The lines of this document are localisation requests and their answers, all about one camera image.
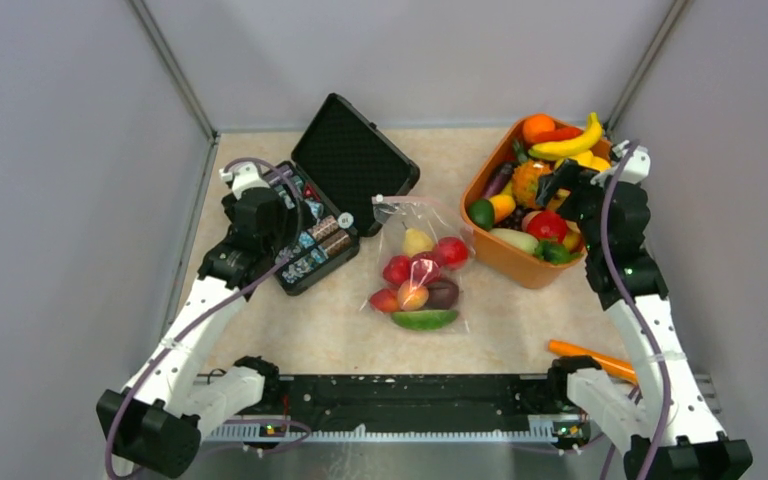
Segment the red toy tomato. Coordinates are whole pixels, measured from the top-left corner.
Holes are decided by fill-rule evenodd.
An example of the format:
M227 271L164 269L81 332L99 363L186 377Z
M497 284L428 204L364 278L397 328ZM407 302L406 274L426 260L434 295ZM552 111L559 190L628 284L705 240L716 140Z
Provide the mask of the red toy tomato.
M382 278L394 287L412 279L412 259L405 255L393 256L382 270Z

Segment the red toy bell pepper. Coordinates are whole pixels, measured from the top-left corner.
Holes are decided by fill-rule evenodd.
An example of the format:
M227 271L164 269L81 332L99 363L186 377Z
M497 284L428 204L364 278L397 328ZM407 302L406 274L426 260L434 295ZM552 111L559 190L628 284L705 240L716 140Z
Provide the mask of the red toy bell pepper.
M432 251L420 253L411 259L412 279L410 281L429 285L443 278L443 271L438 257Z

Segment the clear zip top bag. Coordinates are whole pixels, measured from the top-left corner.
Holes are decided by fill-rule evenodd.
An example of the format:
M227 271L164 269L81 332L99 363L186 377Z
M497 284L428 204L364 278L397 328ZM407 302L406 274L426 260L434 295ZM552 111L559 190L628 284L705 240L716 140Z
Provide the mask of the clear zip top bag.
M468 333L464 271L474 229L432 197L377 194L371 206L381 230L363 309L406 331Z

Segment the red yellow toy mango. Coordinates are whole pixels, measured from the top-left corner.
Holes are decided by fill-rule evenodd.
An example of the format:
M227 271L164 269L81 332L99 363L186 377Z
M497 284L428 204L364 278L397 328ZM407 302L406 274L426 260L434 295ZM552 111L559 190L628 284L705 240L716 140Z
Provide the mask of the red yellow toy mango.
M383 288L373 293L368 298L370 307L381 313L390 314L399 312L401 305L398 299L398 290L393 288Z

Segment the red toy apple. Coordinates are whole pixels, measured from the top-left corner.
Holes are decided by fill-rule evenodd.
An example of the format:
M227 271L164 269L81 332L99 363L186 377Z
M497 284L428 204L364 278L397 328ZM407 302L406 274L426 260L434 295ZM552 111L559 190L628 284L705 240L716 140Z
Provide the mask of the red toy apple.
M432 250L435 261L441 268L459 270L470 260L471 253L466 243L459 237L441 238Z

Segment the toy watermelon slice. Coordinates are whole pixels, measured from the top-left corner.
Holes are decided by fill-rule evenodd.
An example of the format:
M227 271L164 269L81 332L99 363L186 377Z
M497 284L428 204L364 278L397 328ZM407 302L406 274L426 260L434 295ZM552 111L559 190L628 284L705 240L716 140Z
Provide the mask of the toy watermelon slice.
M418 310L390 314L392 322L412 331L434 331L447 327L459 317L457 310Z

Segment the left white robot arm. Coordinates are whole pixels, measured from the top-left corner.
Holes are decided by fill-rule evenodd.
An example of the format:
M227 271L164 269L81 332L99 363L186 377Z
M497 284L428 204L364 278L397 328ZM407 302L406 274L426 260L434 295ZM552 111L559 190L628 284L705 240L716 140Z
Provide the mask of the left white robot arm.
M233 367L203 388L194 381L228 322L302 232L309 209L298 192L290 198L288 205L269 187L250 187L224 199L226 236L204 255L184 307L144 366L96 404L109 478L120 476L115 458L178 478L204 436L237 411L250 406L263 414L279 404L278 383L251 367Z

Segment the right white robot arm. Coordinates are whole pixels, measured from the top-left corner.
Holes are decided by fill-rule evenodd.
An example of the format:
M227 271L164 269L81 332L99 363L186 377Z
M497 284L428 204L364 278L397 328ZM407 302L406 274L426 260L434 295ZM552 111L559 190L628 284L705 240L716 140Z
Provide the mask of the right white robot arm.
M558 214L586 247L586 278L620 332L637 379L634 401L596 361L554 361L546 385L560 412L582 408L622 457L628 479L738 479L753 463L700 391L676 333L664 277L644 246L648 196L621 172L563 161L538 183L545 204L568 191Z

